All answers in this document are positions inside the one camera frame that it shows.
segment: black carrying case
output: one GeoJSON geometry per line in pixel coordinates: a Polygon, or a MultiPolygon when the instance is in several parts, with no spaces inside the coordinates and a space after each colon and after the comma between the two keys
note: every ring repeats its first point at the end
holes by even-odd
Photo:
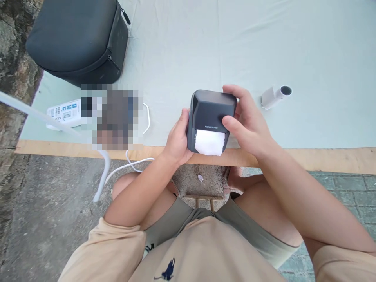
{"type": "Polygon", "coordinates": [[[30,57],[67,82],[112,84],[121,75],[129,18],[117,0],[45,0],[26,41],[30,57]]]}

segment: white cable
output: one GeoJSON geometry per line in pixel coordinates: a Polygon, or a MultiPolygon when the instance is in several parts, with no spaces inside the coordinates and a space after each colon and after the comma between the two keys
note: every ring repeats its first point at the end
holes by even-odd
{"type": "MultiPolygon", "coordinates": [[[[149,107],[148,107],[148,105],[145,104],[145,103],[143,103],[143,104],[144,104],[144,106],[146,107],[147,114],[148,114],[148,127],[145,129],[145,131],[144,131],[144,133],[143,133],[143,134],[145,134],[146,131],[148,131],[148,129],[149,129],[149,127],[150,127],[150,113],[149,113],[149,107]]],[[[127,161],[128,161],[129,164],[123,165],[123,166],[121,166],[121,167],[119,167],[119,168],[113,170],[113,171],[107,176],[106,181],[105,181],[105,185],[106,185],[106,183],[110,180],[111,176],[113,176],[113,174],[114,174],[115,172],[117,172],[117,171],[119,171],[119,170],[121,170],[121,169],[123,169],[123,168],[126,168],[126,167],[128,167],[128,166],[131,166],[135,171],[137,171],[137,172],[142,172],[142,170],[138,170],[138,169],[136,169],[136,168],[134,167],[134,165],[135,165],[135,164],[138,164],[138,163],[142,163],[142,162],[144,162],[144,161],[154,161],[154,158],[147,158],[147,159],[143,159],[143,160],[136,161],[136,162],[132,163],[132,162],[130,161],[129,157],[128,157],[128,150],[125,151],[125,157],[127,158],[127,161]]]]}
{"type": "Polygon", "coordinates": [[[117,172],[117,171],[119,171],[119,170],[121,170],[121,169],[123,169],[123,168],[126,168],[126,167],[128,167],[128,166],[132,166],[132,165],[136,165],[136,164],[138,164],[138,163],[142,163],[142,162],[144,162],[144,161],[154,161],[154,158],[147,158],[147,159],[143,159],[143,160],[140,160],[140,161],[136,161],[136,162],[134,162],[134,163],[129,163],[129,164],[123,165],[123,166],[121,166],[121,167],[119,167],[119,168],[113,170],[113,171],[107,176],[106,181],[105,181],[105,185],[107,184],[107,182],[110,180],[111,176],[113,176],[113,174],[114,174],[115,172],[117,172]]]}
{"type": "MultiPolygon", "coordinates": [[[[48,124],[51,124],[53,125],[54,127],[60,129],[61,131],[64,131],[66,133],[69,133],[73,136],[76,136],[80,139],[80,141],[84,141],[86,143],[86,140],[85,140],[85,137],[80,134],[79,132],[77,132],[76,130],[70,128],[70,127],[67,127],[63,124],[61,124],[60,122],[58,122],[57,120],[53,119],[52,117],[46,115],[46,114],[43,114],[41,112],[39,112],[38,110],[32,108],[31,106],[25,104],[24,102],[16,99],[16,98],[13,98],[12,96],[10,95],[7,95],[5,94],[4,92],[0,91],[0,101],[3,102],[4,104],[7,104],[17,110],[20,110],[28,115],[32,115],[48,124]]],[[[149,127],[150,127],[150,113],[149,113],[149,107],[147,104],[143,103],[144,106],[146,106],[146,109],[147,109],[147,114],[148,114],[148,127],[146,128],[146,130],[144,131],[144,134],[146,131],[148,131],[149,127]]],[[[131,163],[129,158],[128,158],[128,151],[125,152],[125,156],[129,162],[129,164],[126,164],[124,166],[121,166],[117,169],[115,169],[114,171],[112,171],[110,173],[109,176],[107,176],[108,174],[108,171],[110,170],[110,164],[111,164],[111,158],[108,154],[107,151],[101,151],[99,150],[98,151],[104,158],[105,160],[105,167],[103,169],[103,173],[102,173],[102,177],[101,177],[101,180],[99,182],[99,186],[98,186],[98,189],[97,189],[97,192],[94,196],[94,199],[93,199],[93,202],[97,202],[99,201],[99,197],[101,196],[102,194],[102,191],[103,191],[103,187],[105,186],[105,184],[108,182],[108,180],[111,178],[111,176],[117,172],[118,170],[120,169],[123,169],[123,168],[126,168],[128,166],[131,166],[135,171],[138,171],[138,172],[141,172],[140,170],[137,170],[134,168],[133,164],[138,164],[138,163],[141,163],[141,162],[144,162],[144,161],[149,161],[149,160],[154,160],[154,158],[147,158],[147,159],[143,159],[141,161],[137,161],[137,162],[134,162],[134,163],[131,163]]]]}
{"type": "Polygon", "coordinates": [[[145,129],[145,131],[144,131],[143,134],[145,134],[145,132],[148,131],[148,129],[149,129],[149,127],[150,127],[150,113],[149,113],[149,107],[148,107],[148,105],[145,104],[145,103],[144,103],[144,106],[146,107],[147,112],[148,112],[148,127],[145,129]]]}
{"type": "Polygon", "coordinates": [[[99,197],[101,197],[103,187],[106,185],[106,176],[108,174],[108,171],[110,170],[110,164],[111,164],[111,158],[107,151],[98,151],[103,158],[105,159],[105,168],[103,169],[103,173],[101,176],[101,180],[99,182],[99,186],[97,189],[97,192],[94,195],[93,202],[99,201],[99,197]]]}

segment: hand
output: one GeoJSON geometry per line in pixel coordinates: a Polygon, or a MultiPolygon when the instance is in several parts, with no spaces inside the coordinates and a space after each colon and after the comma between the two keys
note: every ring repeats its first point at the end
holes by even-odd
{"type": "Polygon", "coordinates": [[[187,134],[185,133],[188,126],[189,110],[182,109],[181,116],[173,126],[167,138],[163,154],[172,162],[181,166],[185,164],[193,155],[193,152],[187,148],[187,134]]]}
{"type": "Polygon", "coordinates": [[[225,116],[222,123],[235,136],[242,149],[260,159],[278,146],[248,90],[237,85],[224,85],[223,92],[240,99],[235,118],[225,116]]]}

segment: portable printer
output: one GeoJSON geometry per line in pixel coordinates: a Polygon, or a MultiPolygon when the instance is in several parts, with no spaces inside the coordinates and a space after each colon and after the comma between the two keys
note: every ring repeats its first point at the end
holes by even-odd
{"type": "Polygon", "coordinates": [[[188,123],[188,149],[198,153],[195,149],[197,130],[207,130],[225,133],[222,152],[226,149],[230,132],[223,126],[225,116],[234,116],[237,100],[232,94],[197,90],[191,99],[191,109],[188,123]]]}

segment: white tube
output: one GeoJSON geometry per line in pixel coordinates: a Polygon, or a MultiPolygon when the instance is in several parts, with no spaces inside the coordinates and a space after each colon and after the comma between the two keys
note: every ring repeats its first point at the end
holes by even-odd
{"type": "Polygon", "coordinates": [[[110,159],[110,155],[108,154],[107,151],[98,151],[102,156],[103,158],[105,159],[105,168],[103,169],[103,173],[102,173],[102,176],[101,176],[101,180],[99,182],[99,186],[98,186],[98,189],[97,189],[97,192],[95,193],[95,196],[94,196],[94,199],[93,199],[93,202],[97,202],[99,201],[99,197],[101,196],[102,194],[102,191],[103,191],[103,187],[105,186],[106,184],[106,176],[108,174],[108,171],[110,170],[110,164],[111,164],[111,159],[110,159]]]}
{"type": "MultiPolygon", "coordinates": [[[[15,108],[15,109],[17,109],[17,110],[20,110],[20,111],[22,111],[22,112],[24,112],[24,113],[26,113],[28,115],[32,115],[32,116],[34,116],[34,117],[36,117],[36,118],[38,118],[38,119],[40,119],[40,120],[42,120],[42,121],[44,121],[46,123],[48,123],[48,124],[50,124],[50,125],[58,128],[58,129],[60,129],[61,131],[64,131],[64,132],[69,133],[69,134],[71,134],[73,136],[76,136],[77,138],[80,139],[80,141],[85,142],[84,136],[82,134],[80,134],[79,132],[73,130],[70,127],[67,127],[67,126],[61,124],[60,122],[56,121],[52,117],[50,117],[50,116],[48,116],[48,115],[46,115],[44,113],[39,112],[38,110],[36,110],[36,109],[32,108],[31,106],[25,104],[24,102],[22,102],[22,101],[20,101],[20,100],[18,100],[16,98],[11,97],[11,96],[5,94],[2,91],[0,91],[0,101],[3,102],[3,103],[5,103],[5,104],[7,104],[7,105],[9,105],[9,106],[11,106],[11,107],[13,107],[13,108],[15,108]]],[[[150,114],[149,114],[149,107],[148,107],[148,105],[146,105],[145,103],[144,103],[144,105],[146,106],[147,114],[148,114],[148,127],[144,131],[144,134],[145,134],[145,132],[150,127],[150,114]]],[[[98,152],[103,156],[103,158],[105,160],[105,168],[103,169],[101,180],[99,182],[99,186],[98,186],[97,192],[96,192],[96,194],[94,196],[93,202],[99,201],[99,197],[102,194],[103,187],[105,186],[105,184],[107,183],[107,181],[111,178],[111,176],[115,172],[117,172],[118,170],[120,170],[122,168],[126,168],[128,166],[132,166],[134,168],[134,166],[133,166],[134,164],[138,164],[138,163],[141,163],[141,162],[144,162],[144,161],[149,161],[149,160],[153,161],[154,160],[153,158],[147,158],[147,159],[144,159],[144,160],[141,160],[141,161],[137,161],[137,162],[134,162],[134,163],[126,164],[124,166],[121,166],[121,167],[115,169],[106,178],[106,176],[107,176],[107,174],[108,174],[108,172],[110,170],[111,158],[110,158],[110,156],[109,156],[109,154],[108,154],[107,151],[98,151],[98,152]]],[[[127,157],[128,161],[130,162],[127,153],[128,153],[128,151],[126,152],[126,157],[127,157]]]]}
{"type": "Polygon", "coordinates": [[[273,87],[269,88],[262,94],[261,104],[265,110],[269,110],[277,105],[282,99],[289,97],[293,93],[291,87],[283,85],[278,88],[276,91],[273,90],[273,87]]]}
{"type": "Polygon", "coordinates": [[[20,110],[21,112],[24,112],[28,115],[32,115],[46,123],[49,123],[51,125],[53,125],[54,127],[60,129],[61,131],[64,131],[66,133],[69,133],[73,136],[76,136],[78,138],[80,138],[80,140],[84,141],[84,137],[77,131],[73,130],[72,128],[70,127],[66,127],[64,125],[62,125],[60,122],[56,121],[55,119],[53,119],[52,117],[49,117],[48,115],[46,114],[43,114],[39,111],[37,111],[36,109],[30,107],[29,105],[25,104],[24,102],[16,99],[16,98],[13,98],[12,96],[10,95],[7,95],[5,94],[4,92],[1,92],[0,91],[0,101],[3,102],[4,104],[7,104],[13,108],[16,108],[17,110],[20,110]]]}

